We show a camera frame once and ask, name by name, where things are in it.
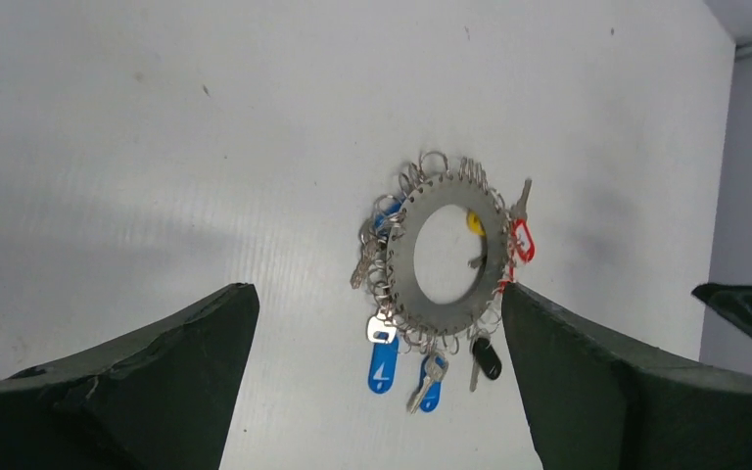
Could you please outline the red tag key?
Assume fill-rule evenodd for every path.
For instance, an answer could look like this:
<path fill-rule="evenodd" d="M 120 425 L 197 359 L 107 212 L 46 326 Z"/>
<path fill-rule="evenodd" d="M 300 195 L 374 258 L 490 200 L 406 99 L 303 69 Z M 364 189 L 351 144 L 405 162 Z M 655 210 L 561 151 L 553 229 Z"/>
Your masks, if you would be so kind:
<path fill-rule="evenodd" d="M 529 264 L 536 254 L 536 245 L 528 225 L 527 212 L 532 185 L 533 179 L 527 177 L 518 201 L 509 211 L 511 223 L 507 243 L 508 262 L 498 284 L 499 293 L 502 293 L 508 284 L 516 281 L 517 269 Z"/>

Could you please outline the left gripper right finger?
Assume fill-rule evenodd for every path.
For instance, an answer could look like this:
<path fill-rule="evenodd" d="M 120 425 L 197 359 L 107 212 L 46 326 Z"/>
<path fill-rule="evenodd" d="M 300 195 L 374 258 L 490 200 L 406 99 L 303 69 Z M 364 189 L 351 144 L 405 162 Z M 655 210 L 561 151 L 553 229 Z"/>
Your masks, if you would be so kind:
<path fill-rule="evenodd" d="M 752 375 L 590 321 L 519 283 L 506 344 L 546 469 L 752 469 Z"/>

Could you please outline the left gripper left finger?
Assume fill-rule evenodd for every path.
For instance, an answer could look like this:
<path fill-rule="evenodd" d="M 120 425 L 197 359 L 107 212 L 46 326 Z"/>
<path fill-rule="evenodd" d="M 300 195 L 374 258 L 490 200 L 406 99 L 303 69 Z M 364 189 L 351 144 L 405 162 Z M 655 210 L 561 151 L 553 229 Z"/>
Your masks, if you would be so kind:
<path fill-rule="evenodd" d="M 216 469 L 259 318 L 230 284 L 0 380 L 0 469 Z"/>

